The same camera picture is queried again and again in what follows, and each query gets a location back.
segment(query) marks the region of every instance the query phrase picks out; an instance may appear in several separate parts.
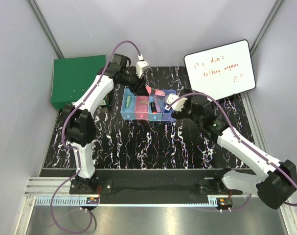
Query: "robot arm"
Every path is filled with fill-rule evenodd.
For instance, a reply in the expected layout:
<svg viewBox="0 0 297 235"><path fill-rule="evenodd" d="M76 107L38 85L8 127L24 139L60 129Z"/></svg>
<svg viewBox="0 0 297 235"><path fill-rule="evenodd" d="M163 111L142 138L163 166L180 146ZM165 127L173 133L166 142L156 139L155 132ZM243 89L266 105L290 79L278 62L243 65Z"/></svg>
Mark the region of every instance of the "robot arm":
<svg viewBox="0 0 297 235"><path fill-rule="evenodd" d="M193 92L190 89L185 89L184 91L186 93ZM170 105L177 98L179 97L170 94L167 104ZM283 163L279 159L269 156L235 130L240 137L240 140L238 140L226 121L221 117L215 116L213 105L206 97L196 95L189 98L181 98L178 102L171 105L171 108L175 110L172 114L173 118L193 120L206 138L213 140L218 145L235 154L256 174L249 175L228 169L221 178L221 182L226 188L258 195L267 206L273 209L278 209L296 191L286 177L270 163L281 168L297 184L295 165L289 160ZM263 160L255 152L247 148L242 143L243 141L268 159L268 161Z"/></svg>
<svg viewBox="0 0 297 235"><path fill-rule="evenodd" d="M77 108L78 110L67 123L66 137L70 145L79 151L81 170L75 178L76 185L82 191L93 191L96 188L96 172L91 154L91 142L96 135L93 115L101 100L109 93L116 84L128 86L135 95L148 96L145 82L142 79L143 72L150 68L149 63L138 56L136 67L128 67L127 62L131 60L123 55L115 54L107 67L101 81L99 71L94 82L85 94L73 105L66 105L63 109L64 121L69 114ZM75 154L78 171L78 156Z"/></svg>

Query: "table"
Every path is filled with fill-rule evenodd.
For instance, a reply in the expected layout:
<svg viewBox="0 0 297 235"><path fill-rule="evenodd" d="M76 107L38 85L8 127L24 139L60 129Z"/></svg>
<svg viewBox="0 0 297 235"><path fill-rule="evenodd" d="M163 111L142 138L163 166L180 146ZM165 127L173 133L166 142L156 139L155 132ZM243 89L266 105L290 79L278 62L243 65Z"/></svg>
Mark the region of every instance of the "table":
<svg viewBox="0 0 297 235"><path fill-rule="evenodd" d="M178 94L182 94L184 87L190 87L185 67L152 67L145 79L153 88L176 90ZM95 112L96 138L92 153L96 168L248 168L229 151L203 138L190 120L173 123L123 120L120 115L123 90L124 86L116 86L112 105L98 107ZM253 141L241 95L222 99L219 103L233 126ZM73 151L62 147L62 125L60 112L43 169L76 168Z"/></svg>

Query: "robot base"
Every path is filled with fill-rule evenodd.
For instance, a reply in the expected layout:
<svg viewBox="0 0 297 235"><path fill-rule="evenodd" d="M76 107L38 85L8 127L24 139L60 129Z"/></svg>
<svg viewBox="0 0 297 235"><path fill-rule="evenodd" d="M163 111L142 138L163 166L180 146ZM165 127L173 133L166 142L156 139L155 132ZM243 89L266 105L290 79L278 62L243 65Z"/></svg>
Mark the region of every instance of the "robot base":
<svg viewBox="0 0 297 235"><path fill-rule="evenodd" d="M84 179L76 176L71 180L70 194L90 194L97 192L97 176L96 171L90 179Z"/></svg>

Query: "red handwriting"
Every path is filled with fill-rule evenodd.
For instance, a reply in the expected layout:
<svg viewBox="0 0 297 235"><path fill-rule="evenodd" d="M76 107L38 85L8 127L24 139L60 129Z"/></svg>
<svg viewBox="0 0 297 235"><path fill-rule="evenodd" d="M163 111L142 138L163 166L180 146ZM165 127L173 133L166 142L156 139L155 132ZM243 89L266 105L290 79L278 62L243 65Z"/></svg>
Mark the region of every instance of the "red handwriting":
<svg viewBox="0 0 297 235"><path fill-rule="evenodd" d="M225 58L225 56L224 55L220 55L220 57L218 57L218 58L211 58L211 62L212 63L214 63L214 62L218 62L218 61L220 61L220 60L223 60Z"/></svg>
<svg viewBox="0 0 297 235"><path fill-rule="evenodd" d="M240 65L239 64L230 65L230 66L225 67L225 70L230 70L231 71L232 68L235 68L237 66L240 66Z"/></svg>
<svg viewBox="0 0 297 235"><path fill-rule="evenodd" d="M211 76L211 75L215 75L215 74L221 74L220 73L220 70L209 70L208 72L204 72L204 77L207 77L207 76Z"/></svg>
<svg viewBox="0 0 297 235"><path fill-rule="evenodd" d="M197 68L200 64L201 64L201 63L196 63L196 64L194 64L194 68Z"/></svg>
<svg viewBox="0 0 297 235"><path fill-rule="evenodd" d="M238 78L237 76L234 76L234 77L233 77L233 79L234 79L234 83L235 83L235 82L240 82L239 79L242 79L243 76L244 76L244 75L242 75L242 74L240 75L240 78Z"/></svg>

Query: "black end effector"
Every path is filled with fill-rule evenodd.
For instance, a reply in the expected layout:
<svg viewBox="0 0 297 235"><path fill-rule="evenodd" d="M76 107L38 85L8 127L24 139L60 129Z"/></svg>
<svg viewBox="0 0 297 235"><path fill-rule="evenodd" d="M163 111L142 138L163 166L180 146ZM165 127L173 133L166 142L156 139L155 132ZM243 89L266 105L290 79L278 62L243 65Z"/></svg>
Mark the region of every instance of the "black end effector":
<svg viewBox="0 0 297 235"><path fill-rule="evenodd" d="M297 184L295 164L290 160L280 164L280 168ZM268 172L268 174L264 182L256 185L257 194L268 207L277 210L296 189L278 170Z"/></svg>
<svg viewBox="0 0 297 235"><path fill-rule="evenodd" d="M63 108L62 117L64 122L73 109L74 106L70 104ZM86 109L77 110L66 126L67 140L79 143L84 147L86 144L92 142L95 135L96 128L91 113Z"/></svg>
<svg viewBox="0 0 297 235"><path fill-rule="evenodd" d="M185 88L184 93L193 93L192 89ZM171 115L175 119L190 119L196 123L204 136L217 142L218 137L228 128L228 123L222 117L216 117L213 104L204 96L194 95L187 97L187 101L180 112L174 111Z"/></svg>
<svg viewBox="0 0 297 235"><path fill-rule="evenodd" d="M131 59L127 56L114 54L113 60L110 62L104 75L114 80L114 85L120 84L127 86L134 95L148 96L144 79L140 79L136 74L136 68L129 66ZM103 71L103 68L99 70L98 75Z"/></svg>

